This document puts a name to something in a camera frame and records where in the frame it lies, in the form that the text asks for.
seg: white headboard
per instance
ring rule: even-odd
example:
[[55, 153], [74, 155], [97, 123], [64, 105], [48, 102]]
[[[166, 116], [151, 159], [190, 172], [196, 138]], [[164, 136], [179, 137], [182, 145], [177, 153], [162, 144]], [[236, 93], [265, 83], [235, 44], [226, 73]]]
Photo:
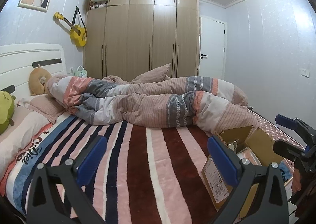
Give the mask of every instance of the white headboard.
[[34, 67], [37, 67], [34, 62], [52, 59], [53, 61], [42, 63], [41, 67], [52, 75], [67, 75], [61, 45], [38, 43], [0, 46], [0, 90], [14, 85], [15, 91], [11, 94], [15, 95], [17, 100], [30, 96], [28, 79]]

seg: cardboard box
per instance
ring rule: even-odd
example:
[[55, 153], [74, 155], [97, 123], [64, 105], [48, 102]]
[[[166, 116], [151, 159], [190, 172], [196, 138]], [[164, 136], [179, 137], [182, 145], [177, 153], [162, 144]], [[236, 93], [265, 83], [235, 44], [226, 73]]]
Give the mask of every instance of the cardboard box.
[[[226, 144], [231, 144], [235, 140], [238, 140], [237, 152], [246, 147], [249, 147], [257, 156], [262, 166], [267, 167], [272, 162], [280, 164], [280, 162], [283, 160], [283, 157], [274, 153], [272, 148], [274, 140], [272, 140], [272, 138], [270, 138], [269, 135], [267, 135], [260, 128], [257, 128], [256, 131], [254, 131], [254, 133], [247, 139], [251, 129], [252, 126], [232, 128], [224, 130], [219, 135], [217, 135]], [[205, 180], [205, 183], [207, 184], [207, 190], [211, 196], [212, 202], [216, 210], [218, 211], [225, 203], [226, 198], [229, 196], [229, 193], [232, 191], [233, 188], [225, 184], [225, 181], [222, 179], [220, 173], [217, 171], [216, 165], [211, 160], [211, 156], [208, 157], [203, 167], [202, 176]], [[248, 197], [240, 211], [240, 218], [243, 218], [247, 215], [252, 201], [255, 197], [257, 187], [258, 184], [255, 184], [251, 187]]]

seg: small bag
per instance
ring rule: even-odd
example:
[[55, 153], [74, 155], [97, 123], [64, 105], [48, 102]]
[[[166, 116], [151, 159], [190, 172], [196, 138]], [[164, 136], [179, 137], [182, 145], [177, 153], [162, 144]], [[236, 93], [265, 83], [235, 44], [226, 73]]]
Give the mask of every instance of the small bag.
[[82, 65], [79, 65], [77, 70], [75, 71], [75, 76], [80, 77], [80, 78], [86, 78], [87, 77], [87, 71], [83, 68]]

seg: green plush toy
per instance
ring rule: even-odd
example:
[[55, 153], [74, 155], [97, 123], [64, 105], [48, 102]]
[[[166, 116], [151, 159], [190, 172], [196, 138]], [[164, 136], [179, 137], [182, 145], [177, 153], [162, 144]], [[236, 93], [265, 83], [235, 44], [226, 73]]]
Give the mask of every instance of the green plush toy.
[[14, 113], [15, 96], [6, 91], [0, 91], [0, 135], [7, 129], [9, 124], [14, 125], [12, 116]]

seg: electrical outlet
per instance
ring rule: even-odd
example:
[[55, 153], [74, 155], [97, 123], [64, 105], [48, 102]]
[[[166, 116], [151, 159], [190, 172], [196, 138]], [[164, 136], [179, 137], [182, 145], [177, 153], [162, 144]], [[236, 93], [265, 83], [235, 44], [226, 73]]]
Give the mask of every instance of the electrical outlet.
[[305, 76], [305, 77], [307, 77], [307, 78], [309, 78], [310, 72], [311, 72], [310, 70], [301, 69], [301, 75], [302, 75], [302, 76]]

